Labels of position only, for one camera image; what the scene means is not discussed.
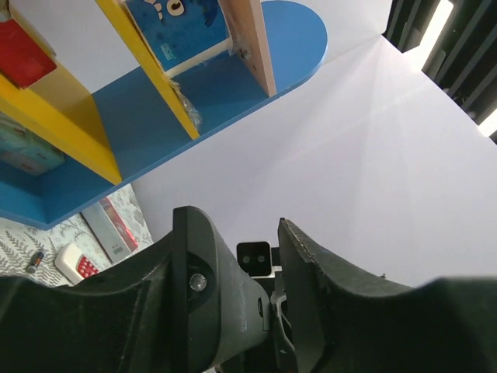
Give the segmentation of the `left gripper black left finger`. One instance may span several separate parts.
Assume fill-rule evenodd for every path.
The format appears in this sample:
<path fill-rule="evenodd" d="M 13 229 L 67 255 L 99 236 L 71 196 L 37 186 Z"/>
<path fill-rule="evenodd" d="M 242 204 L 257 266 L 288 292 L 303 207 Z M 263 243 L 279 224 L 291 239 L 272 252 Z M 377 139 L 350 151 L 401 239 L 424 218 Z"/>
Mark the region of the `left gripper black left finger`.
<path fill-rule="evenodd" d="M 3 372 L 180 372 L 171 254 L 147 249 L 69 287 L 1 279 Z"/>

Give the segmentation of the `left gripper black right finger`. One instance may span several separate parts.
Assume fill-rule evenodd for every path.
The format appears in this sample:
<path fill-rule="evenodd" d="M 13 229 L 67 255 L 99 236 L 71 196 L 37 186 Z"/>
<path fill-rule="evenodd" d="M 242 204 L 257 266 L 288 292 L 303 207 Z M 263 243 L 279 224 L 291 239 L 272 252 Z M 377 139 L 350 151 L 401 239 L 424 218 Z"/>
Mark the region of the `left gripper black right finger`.
<path fill-rule="evenodd" d="M 494 372 L 496 280 L 441 277 L 411 288 L 278 226 L 301 372 Z"/>

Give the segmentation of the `black tv remote control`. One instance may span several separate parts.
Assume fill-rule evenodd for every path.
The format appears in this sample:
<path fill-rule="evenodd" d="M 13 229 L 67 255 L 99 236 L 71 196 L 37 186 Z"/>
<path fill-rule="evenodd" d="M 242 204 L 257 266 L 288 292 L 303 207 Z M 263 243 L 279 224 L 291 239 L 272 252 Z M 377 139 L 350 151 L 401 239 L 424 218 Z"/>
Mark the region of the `black tv remote control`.
<path fill-rule="evenodd" d="M 268 337 L 268 294 L 197 207 L 173 211 L 171 271 L 172 371 L 206 371 Z"/>

